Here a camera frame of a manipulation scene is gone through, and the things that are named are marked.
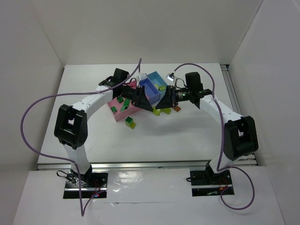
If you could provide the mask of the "green 2x2 lego brick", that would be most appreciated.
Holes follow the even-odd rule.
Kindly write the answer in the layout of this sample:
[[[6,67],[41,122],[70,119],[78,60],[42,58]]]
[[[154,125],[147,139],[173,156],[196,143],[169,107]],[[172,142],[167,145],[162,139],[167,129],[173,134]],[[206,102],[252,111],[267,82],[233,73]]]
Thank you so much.
[[[121,104],[121,103],[124,102],[124,98],[123,98],[123,97],[117,97],[116,99],[117,99],[117,102],[118,102],[119,104]]]

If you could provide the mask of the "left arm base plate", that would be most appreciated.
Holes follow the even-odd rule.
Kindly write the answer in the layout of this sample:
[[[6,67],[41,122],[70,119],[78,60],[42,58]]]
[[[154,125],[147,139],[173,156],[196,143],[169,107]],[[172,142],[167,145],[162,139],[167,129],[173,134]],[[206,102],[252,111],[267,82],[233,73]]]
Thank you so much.
[[[58,170],[56,175],[66,179],[63,199],[79,198],[79,179],[71,172]],[[81,181],[82,198],[89,199],[92,195],[98,193],[95,198],[106,198],[107,196],[108,172],[93,173],[88,181]]]

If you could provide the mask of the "green square lego brick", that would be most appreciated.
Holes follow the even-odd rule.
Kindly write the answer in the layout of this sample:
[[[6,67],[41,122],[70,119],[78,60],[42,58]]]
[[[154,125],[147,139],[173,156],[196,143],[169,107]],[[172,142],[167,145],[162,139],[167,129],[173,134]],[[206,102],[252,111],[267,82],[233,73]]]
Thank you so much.
[[[115,106],[111,107],[111,111],[112,111],[112,113],[117,113],[118,112],[118,110]]]

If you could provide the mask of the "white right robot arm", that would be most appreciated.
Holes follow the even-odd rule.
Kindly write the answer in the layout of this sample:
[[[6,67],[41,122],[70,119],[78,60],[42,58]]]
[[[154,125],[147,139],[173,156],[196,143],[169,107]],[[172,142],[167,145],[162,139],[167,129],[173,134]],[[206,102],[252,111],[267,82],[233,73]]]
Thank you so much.
[[[220,155],[208,162],[204,174],[191,181],[202,180],[217,184],[234,161],[258,150],[255,121],[251,116],[242,116],[232,111],[217,99],[211,90],[204,89],[198,72],[185,75],[186,86],[178,89],[167,86],[165,95],[156,105],[157,109],[175,107],[179,102],[189,101],[205,111],[221,125]]]

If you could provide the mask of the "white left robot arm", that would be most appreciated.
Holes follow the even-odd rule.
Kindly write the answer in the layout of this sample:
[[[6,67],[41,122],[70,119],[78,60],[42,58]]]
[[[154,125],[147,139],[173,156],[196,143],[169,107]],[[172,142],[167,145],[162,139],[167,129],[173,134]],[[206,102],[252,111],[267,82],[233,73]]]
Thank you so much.
[[[145,87],[132,88],[124,84],[128,75],[127,71],[117,68],[112,76],[99,83],[95,94],[89,94],[72,105],[63,104],[58,110],[54,136],[64,146],[69,159],[76,162],[75,165],[71,165],[71,173],[87,184],[94,178],[84,147],[88,137],[89,118],[117,97],[129,99],[137,108],[153,111],[146,97]]]

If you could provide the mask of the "pale lime small lego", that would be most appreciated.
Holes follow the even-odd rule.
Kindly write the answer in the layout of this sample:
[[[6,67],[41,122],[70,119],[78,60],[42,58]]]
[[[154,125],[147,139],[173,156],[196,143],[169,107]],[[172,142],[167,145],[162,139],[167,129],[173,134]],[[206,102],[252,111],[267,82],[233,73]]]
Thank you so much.
[[[154,84],[154,86],[157,88],[158,91],[163,92],[165,91],[165,86],[164,85],[158,85]]]

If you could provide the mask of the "orange 2x4 lego plate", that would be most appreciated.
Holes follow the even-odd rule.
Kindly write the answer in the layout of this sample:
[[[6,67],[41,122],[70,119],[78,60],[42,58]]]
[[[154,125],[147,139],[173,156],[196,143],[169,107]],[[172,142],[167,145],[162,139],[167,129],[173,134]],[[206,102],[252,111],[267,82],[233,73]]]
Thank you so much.
[[[173,109],[176,111],[176,112],[179,112],[181,110],[181,108],[179,106],[174,106]]]

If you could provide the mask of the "lime 2x4 lego plate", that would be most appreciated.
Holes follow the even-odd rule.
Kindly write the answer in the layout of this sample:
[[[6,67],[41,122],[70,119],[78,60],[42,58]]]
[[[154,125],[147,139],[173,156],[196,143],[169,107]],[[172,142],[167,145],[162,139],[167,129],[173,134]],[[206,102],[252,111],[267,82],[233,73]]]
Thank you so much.
[[[170,114],[171,113],[171,109],[170,108],[164,108],[162,109],[162,111],[166,114]]]

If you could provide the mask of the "green and yellow lego stack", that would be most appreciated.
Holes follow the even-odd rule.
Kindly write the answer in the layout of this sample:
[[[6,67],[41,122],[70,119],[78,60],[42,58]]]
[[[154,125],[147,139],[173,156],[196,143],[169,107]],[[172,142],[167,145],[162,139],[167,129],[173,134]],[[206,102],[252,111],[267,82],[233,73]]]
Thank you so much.
[[[127,127],[131,128],[131,129],[134,129],[136,126],[136,124],[134,123],[134,120],[131,117],[127,117],[125,119],[125,124]]]

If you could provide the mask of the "green long lego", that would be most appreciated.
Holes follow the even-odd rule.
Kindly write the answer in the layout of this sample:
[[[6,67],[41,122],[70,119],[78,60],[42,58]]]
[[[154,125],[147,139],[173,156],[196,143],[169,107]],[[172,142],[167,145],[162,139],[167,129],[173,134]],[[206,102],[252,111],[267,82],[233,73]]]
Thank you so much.
[[[122,111],[128,109],[128,108],[129,108],[129,105],[130,105],[130,99],[127,99],[127,98],[126,98],[126,99],[124,100],[123,106],[121,107],[120,111],[122,112]]]

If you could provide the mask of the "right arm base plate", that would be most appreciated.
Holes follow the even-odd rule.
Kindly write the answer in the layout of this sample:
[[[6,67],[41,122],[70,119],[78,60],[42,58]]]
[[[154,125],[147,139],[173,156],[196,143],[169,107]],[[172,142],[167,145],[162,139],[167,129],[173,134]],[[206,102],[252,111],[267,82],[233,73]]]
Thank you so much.
[[[191,184],[192,196],[234,195],[233,182],[227,170],[215,177],[209,177],[205,171],[190,171],[186,181]]]

